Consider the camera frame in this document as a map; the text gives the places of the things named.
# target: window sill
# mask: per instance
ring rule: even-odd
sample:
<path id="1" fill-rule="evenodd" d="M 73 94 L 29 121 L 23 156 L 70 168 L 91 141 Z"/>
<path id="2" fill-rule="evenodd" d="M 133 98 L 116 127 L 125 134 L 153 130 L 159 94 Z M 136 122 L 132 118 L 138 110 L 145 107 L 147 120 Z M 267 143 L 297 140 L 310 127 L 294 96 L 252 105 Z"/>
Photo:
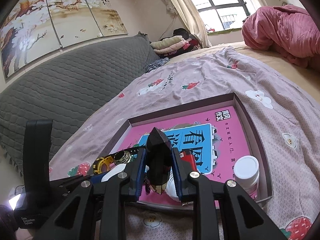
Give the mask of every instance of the window sill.
<path id="1" fill-rule="evenodd" d="M 213 36 L 213 35 L 219 35 L 219 34 L 236 32 L 236 31 L 240 31 L 241 29 L 242 29 L 242 28 L 236 28 L 236 29 L 228 29 L 228 30 L 223 30 L 223 31 L 208 33 L 208 36 Z"/>

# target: gray quilted blanket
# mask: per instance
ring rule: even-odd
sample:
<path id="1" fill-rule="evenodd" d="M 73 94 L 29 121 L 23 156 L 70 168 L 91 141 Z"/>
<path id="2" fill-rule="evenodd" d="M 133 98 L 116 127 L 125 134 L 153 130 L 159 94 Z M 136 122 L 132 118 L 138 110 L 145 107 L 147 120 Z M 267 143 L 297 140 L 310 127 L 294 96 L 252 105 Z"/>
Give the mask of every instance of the gray quilted blanket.
<path id="1" fill-rule="evenodd" d="M 0 94 L 0 143 L 22 171 L 25 125 L 53 119 L 50 159 L 100 107 L 159 59 L 148 37 L 102 41 L 28 71 Z"/>

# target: pink bedsheet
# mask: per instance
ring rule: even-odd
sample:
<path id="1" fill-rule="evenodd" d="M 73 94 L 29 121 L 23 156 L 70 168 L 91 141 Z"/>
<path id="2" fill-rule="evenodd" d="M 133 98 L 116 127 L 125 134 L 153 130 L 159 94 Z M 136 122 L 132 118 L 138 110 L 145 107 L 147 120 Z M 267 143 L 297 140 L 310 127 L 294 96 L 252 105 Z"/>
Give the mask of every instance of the pink bedsheet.
<path id="1" fill-rule="evenodd" d="M 242 35 L 250 48 L 274 50 L 290 63 L 319 70 L 320 31 L 303 8 L 261 7 L 243 24 Z"/>

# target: pink book cover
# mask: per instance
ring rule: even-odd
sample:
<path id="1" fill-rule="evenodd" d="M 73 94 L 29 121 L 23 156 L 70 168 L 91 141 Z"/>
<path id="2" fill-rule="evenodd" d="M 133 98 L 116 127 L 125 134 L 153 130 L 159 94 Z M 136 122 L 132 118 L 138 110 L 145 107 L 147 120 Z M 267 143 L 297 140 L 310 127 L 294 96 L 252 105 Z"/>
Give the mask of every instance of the pink book cover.
<path id="1" fill-rule="evenodd" d="M 233 106 L 197 114 L 134 126 L 124 138 L 118 151 L 145 145 L 148 134 L 157 127 L 179 151 L 192 149 L 197 169 L 211 180 L 226 182 L 234 179 L 236 161 L 250 155 L 244 131 Z M 149 194 L 143 188 L 139 201 L 162 205 L 181 205 L 165 192 Z"/>

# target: screw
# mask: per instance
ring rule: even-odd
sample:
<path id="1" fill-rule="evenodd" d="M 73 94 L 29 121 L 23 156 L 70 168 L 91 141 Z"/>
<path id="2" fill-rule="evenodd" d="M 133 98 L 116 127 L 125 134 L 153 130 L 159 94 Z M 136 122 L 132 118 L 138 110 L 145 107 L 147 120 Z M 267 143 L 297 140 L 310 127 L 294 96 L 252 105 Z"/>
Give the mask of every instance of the screw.
<path id="1" fill-rule="evenodd" d="M 190 172 L 190 177 L 192 177 L 194 179 L 198 178 L 199 176 L 200 176 L 200 174 L 197 171 Z"/>
<path id="2" fill-rule="evenodd" d="M 237 183 L 234 180 L 230 179 L 227 181 L 227 185 L 229 187 L 235 187 L 237 185 Z"/>
<path id="3" fill-rule="evenodd" d="M 118 173 L 118 178 L 120 178 L 120 179 L 124 179 L 124 178 L 126 178 L 128 176 L 128 174 L 126 174 L 125 172 L 120 172 L 120 173 Z"/>
<path id="4" fill-rule="evenodd" d="M 81 182 L 81 187 L 89 187 L 90 186 L 90 181 L 85 180 L 83 182 Z"/>

